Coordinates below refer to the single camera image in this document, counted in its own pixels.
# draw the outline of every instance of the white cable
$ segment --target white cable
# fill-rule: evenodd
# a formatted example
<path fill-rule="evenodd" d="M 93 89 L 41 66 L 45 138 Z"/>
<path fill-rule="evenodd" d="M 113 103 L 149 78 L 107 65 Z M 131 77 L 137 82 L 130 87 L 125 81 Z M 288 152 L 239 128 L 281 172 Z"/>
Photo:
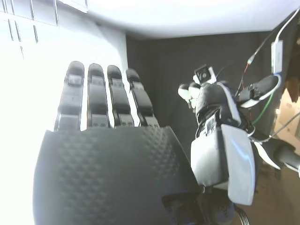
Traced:
<path fill-rule="evenodd" d="M 281 35 L 282 31 L 285 29 L 285 27 L 290 23 L 291 20 L 293 20 L 293 18 L 298 14 L 300 8 L 298 8 L 296 10 L 296 12 L 294 13 L 294 15 L 292 15 L 292 17 L 285 23 L 285 25 L 283 25 L 283 27 L 280 29 L 280 31 L 278 32 L 276 38 L 275 38 L 275 43 L 277 43 L 279 41 L 279 36 Z"/>

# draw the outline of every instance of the small black camera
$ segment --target small black camera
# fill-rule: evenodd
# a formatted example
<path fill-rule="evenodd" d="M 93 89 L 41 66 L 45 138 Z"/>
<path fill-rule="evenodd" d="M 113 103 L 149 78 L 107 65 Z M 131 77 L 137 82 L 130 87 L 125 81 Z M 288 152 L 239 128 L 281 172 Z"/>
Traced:
<path fill-rule="evenodd" d="M 195 82 L 200 85 L 204 85 L 205 83 L 214 83 L 217 81 L 212 67 L 208 67 L 206 64 L 195 70 L 195 76 L 194 81 L 195 79 L 198 80 L 198 82 Z"/>

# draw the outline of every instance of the textured surface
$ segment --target textured surface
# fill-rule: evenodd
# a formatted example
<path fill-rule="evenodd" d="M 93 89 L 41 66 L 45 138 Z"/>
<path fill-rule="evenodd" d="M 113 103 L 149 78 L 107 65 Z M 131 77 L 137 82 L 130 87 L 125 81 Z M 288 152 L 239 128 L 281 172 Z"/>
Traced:
<path fill-rule="evenodd" d="M 172 130 L 47 132 L 34 180 L 36 225 L 168 224 L 161 198 L 198 186 Z"/>

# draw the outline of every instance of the robotic hand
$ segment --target robotic hand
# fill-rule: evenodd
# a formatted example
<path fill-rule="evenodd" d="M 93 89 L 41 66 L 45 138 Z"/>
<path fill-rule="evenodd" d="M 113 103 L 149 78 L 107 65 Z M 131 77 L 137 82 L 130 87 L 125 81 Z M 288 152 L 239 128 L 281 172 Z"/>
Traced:
<path fill-rule="evenodd" d="M 261 162 L 256 155 L 263 155 L 255 143 L 278 167 L 285 163 L 297 168 L 300 158 L 281 140 L 249 139 L 265 136 L 254 131 L 238 108 L 259 99 L 267 89 L 261 92 L 258 83 L 249 88 L 248 100 L 247 93 L 235 99 L 226 86 L 209 78 L 212 69 L 206 75 L 201 71 L 194 77 L 198 84 L 179 90 L 198 123 L 190 163 L 172 129 L 159 127 L 132 69 L 124 72 L 129 82 L 126 92 L 116 66 L 108 67 L 107 83 L 101 66 L 90 65 L 87 129 L 80 131 L 84 66 L 72 62 L 54 132 L 46 131 L 37 160 L 35 224 L 229 224 L 234 209 L 247 224 L 247 216 L 234 203 L 252 202 Z M 127 93 L 135 109 L 130 108 Z M 139 127 L 133 126 L 133 110 Z"/>

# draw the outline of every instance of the white wall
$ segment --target white wall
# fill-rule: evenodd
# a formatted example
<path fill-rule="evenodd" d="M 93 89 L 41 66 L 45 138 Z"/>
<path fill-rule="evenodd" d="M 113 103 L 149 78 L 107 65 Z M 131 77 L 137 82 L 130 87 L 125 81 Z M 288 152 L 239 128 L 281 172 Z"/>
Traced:
<path fill-rule="evenodd" d="M 53 129 L 68 65 L 78 60 L 106 71 L 127 68 L 126 37 L 98 27 L 87 18 L 59 10 L 60 29 L 22 27 L 24 60 L 18 41 L 0 41 L 0 224 L 33 225 L 32 182 L 35 162 L 46 129 Z M 83 117 L 86 100 L 83 100 Z"/>

